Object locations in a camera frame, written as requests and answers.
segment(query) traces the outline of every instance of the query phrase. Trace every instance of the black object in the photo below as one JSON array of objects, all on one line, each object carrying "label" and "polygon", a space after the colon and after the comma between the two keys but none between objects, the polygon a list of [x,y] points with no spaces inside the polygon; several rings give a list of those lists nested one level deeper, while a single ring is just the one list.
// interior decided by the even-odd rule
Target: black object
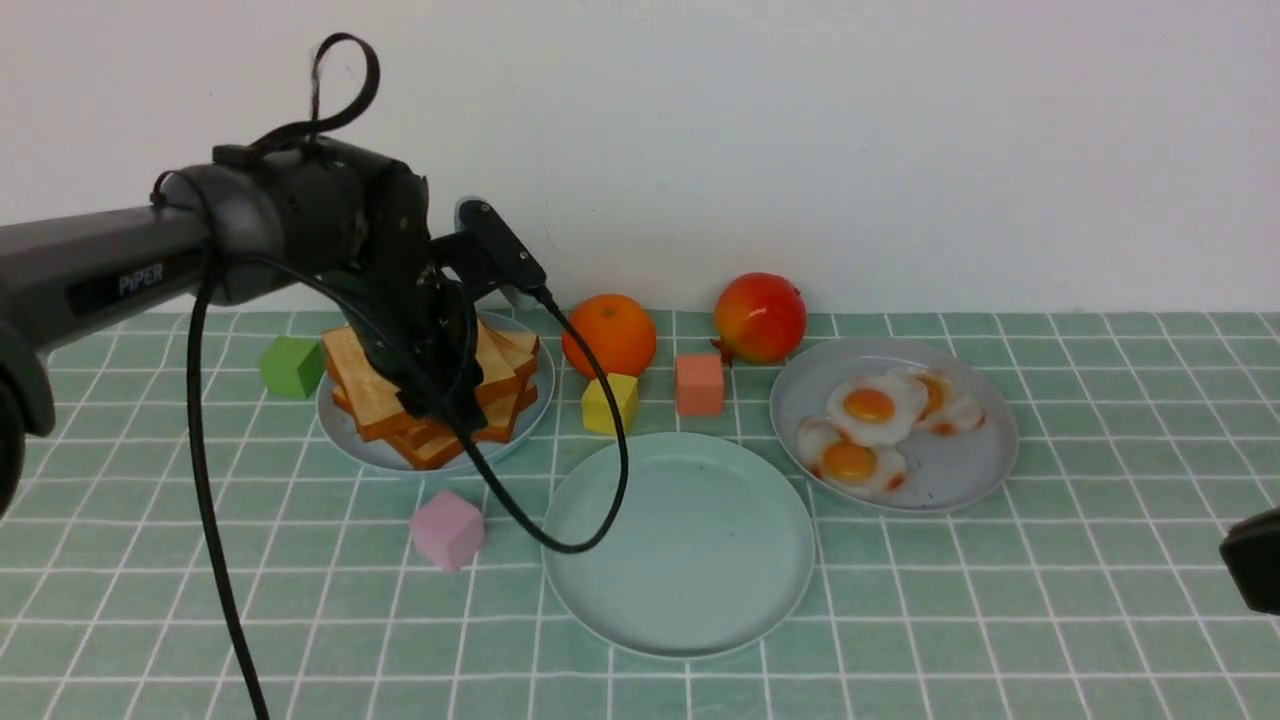
[{"label": "black object", "polygon": [[1280,507],[1233,525],[1219,553],[1244,605],[1280,615]]},{"label": "black object", "polygon": [[22,456],[27,445],[24,425],[18,398],[8,379],[0,377],[0,514],[9,509],[9,502],[18,492]]},{"label": "black object", "polygon": [[[357,99],[319,118],[319,68],[337,42],[365,51]],[[347,33],[325,38],[312,67],[311,119],[282,126],[248,146],[214,149],[214,163],[168,170],[151,204],[0,227],[0,512],[22,470],[26,434],[54,428],[45,352],[196,290],[187,337],[187,419],[201,523],[219,602],[256,717],[266,700],[241,626],[214,514],[205,457],[200,348],[210,305],[236,305],[301,283],[334,301],[378,373],[406,409],[442,420],[460,438],[494,497],[556,552],[595,547],[626,492],[628,459],[617,398],[607,384],[620,448],[620,479],[599,529],[585,541],[549,537],[520,507],[471,438],[484,424],[475,401],[479,325],[474,301],[515,288],[538,299],[598,360],[545,287],[547,275],[484,201],[458,206],[457,232],[433,241],[426,179],[369,150],[319,133],[344,127],[372,102],[378,56]],[[449,279],[453,269],[460,279]]]}]

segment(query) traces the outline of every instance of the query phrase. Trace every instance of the orange cube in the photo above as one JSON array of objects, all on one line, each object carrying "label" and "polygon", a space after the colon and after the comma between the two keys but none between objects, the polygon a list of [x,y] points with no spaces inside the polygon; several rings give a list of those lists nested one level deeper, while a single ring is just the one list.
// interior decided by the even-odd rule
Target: orange cube
[{"label": "orange cube", "polygon": [[724,410],[724,369],[719,355],[676,357],[676,413],[719,415]]}]

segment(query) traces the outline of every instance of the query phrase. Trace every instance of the green cube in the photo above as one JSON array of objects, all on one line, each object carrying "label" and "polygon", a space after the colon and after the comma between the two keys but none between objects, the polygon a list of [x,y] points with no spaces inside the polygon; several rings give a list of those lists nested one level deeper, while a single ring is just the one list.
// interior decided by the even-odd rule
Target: green cube
[{"label": "green cube", "polygon": [[316,340],[280,336],[259,357],[257,369],[271,395],[306,400],[324,377],[324,348]]}]

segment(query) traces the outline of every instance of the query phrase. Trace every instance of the white wall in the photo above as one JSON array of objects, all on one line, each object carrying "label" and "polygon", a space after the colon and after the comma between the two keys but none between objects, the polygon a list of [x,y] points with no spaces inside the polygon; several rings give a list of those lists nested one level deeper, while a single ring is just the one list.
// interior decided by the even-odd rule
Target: white wall
[{"label": "white wall", "polygon": [[339,136],[428,173],[438,232],[486,196],[566,302],[771,269],[822,310],[1275,309],[1277,5],[5,0],[0,222],[300,119],[347,29],[384,83]]}]

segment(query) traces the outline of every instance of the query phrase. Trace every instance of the orange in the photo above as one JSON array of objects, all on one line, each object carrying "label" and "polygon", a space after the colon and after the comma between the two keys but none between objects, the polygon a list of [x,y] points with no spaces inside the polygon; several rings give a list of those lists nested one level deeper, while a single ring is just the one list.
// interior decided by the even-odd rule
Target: orange
[{"label": "orange", "polygon": [[[605,374],[640,377],[658,352],[658,328],[653,319],[625,295],[596,295],[575,307],[568,322],[581,333]],[[568,331],[561,333],[561,347],[570,366],[586,378],[595,377]]]}]

